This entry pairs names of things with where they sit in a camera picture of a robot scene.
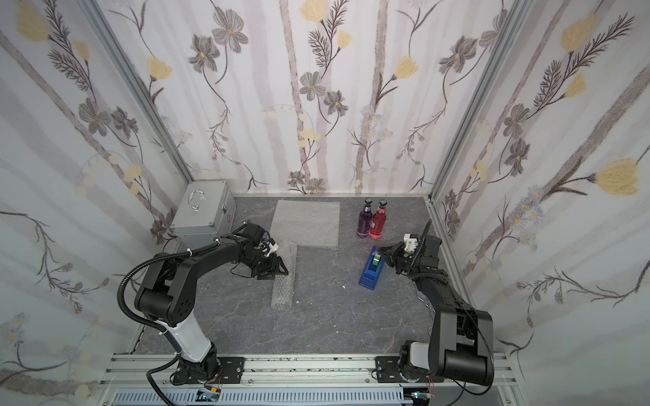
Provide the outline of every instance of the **mounting plate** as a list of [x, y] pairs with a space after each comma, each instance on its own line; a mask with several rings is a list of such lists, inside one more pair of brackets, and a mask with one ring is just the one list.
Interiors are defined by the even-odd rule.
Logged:
[[[425, 383], [429, 384], [426, 376], [421, 377], [417, 381], [407, 381], [397, 371], [397, 361], [400, 357], [376, 357], [374, 359], [375, 368], [377, 370], [377, 382], [379, 383]], [[444, 381], [443, 378], [433, 376], [434, 383]]]
[[221, 366], [224, 371], [221, 373], [221, 376], [216, 381], [212, 382], [210, 385], [217, 385], [220, 383], [240, 383], [242, 379], [242, 374], [244, 373], [244, 357], [219, 357]]

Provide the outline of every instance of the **rolled bubble wrap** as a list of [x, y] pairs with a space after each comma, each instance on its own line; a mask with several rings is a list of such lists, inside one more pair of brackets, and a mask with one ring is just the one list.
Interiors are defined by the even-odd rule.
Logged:
[[271, 309], [289, 310], [293, 300], [293, 282], [296, 279], [296, 255], [298, 246], [293, 242], [283, 241], [278, 244], [276, 251], [289, 271], [288, 275], [276, 275], [273, 282]]

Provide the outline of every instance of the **purple bottle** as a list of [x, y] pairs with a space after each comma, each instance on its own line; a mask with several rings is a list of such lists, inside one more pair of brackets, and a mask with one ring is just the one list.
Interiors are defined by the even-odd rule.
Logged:
[[366, 197], [364, 203], [365, 206], [363, 207], [363, 211], [359, 213], [359, 223], [357, 224], [357, 237], [359, 238], [366, 238], [368, 236], [372, 222], [372, 200]]

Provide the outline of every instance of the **toolbox handle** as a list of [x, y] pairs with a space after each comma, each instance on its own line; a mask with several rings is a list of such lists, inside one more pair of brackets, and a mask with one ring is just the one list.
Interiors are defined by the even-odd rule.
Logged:
[[203, 190], [193, 190], [192, 193], [190, 193], [189, 197], [187, 198], [187, 204], [190, 205], [190, 207], [193, 208], [194, 210], [198, 211], [199, 205], [194, 206], [192, 204], [192, 197], [194, 197], [195, 193], [200, 193], [202, 196], [204, 195]]

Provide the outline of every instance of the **pink bottle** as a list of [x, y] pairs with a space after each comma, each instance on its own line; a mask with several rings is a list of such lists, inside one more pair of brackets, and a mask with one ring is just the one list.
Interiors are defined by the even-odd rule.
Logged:
[[372, 217], [372, 223], [370, 223], [370, 233], [368, 235], [373, 240], [376, 240], [382, 236], [384, 224], [386, 224], [387, 203], [388, 202], [384, 199], [379, 200], [379, 209], [377, 210], [377, 213], [375, 213]]

